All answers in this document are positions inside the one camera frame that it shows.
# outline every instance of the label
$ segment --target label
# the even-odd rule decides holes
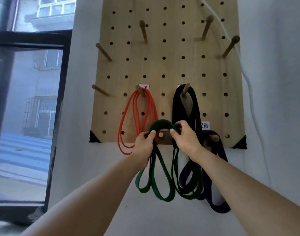
[[[139,84],[139,86],[141,87],[141,88],[145,88],[145,89],[147,89],[147,90],[150,90],[149,88],[150,88],[150,85],[149,84]]]
[[[210,130],[210,122],[208,122],[208,121],[201,121],[201,129],[202,130]]]

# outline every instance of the person's right arm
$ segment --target person's right arm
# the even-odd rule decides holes
[[[217,186],[249,235],[300,235],[300,207],[203,148],[186,121],[177,146],[198,163]]]

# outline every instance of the wooden pegboard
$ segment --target wooden pegboard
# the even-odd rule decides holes
[[[229,35],[238,35],[237,0],[207,1],[224,19]],[[190,83],[197,96],[201,120],[210,122],[211,130],[220,135],[224,146],[233,147],[244,137],[238,57],[235,51],[225,59],[218,57],[230,42],[223,39],[224,33],[216,20],[206,40],[201,41],[208,15],[209,10],[199,0],[103,0],[99,42],[113,61],[98,55],[95,84],[110,94],[107,97],[95,91],[94,95],[91,130],[100,141],[117,141],[122,112],[140,83],[150,85],[159,119],[172,119],[176,87]],[[148,44],[143,42],[140,20],[146,23]],[[140,112],[145,112],[141,97],[138,106]],[[134,143],[131,108],[123,131],[124,142]],[[170,143],[169,136],[165,136],[163,142]]]

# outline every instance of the person's right hand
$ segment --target person's right hand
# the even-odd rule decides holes
[[[182,126],[182,134],[179,135],[174,129],[170,130],[172,138],[175,139],[178,148],[184,152],[189,158],[198,163],[199,153],[206,151],[199,143],[196,133],[191,129],[184,120],[177,122]]]

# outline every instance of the hand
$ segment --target hand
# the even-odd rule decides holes
[[[178,148],[189,158],[198,163],[199,153],[206,151],[199,143],[196,133],[191,129],[186,121],[179,121],[176,124],[182,126],[182,134],[179,135],[174,129],[170,130],[172,138],[175,139]]]
[[[142,132],[137,136],[135,147],[132,150],[131,155],[136,159],[138,163],[138,170],[143,170],[147,167],[148,159],[152,153],[153,140],[155,138],[155,130],[152,130],[145,139],[145,134],[147,132]]]

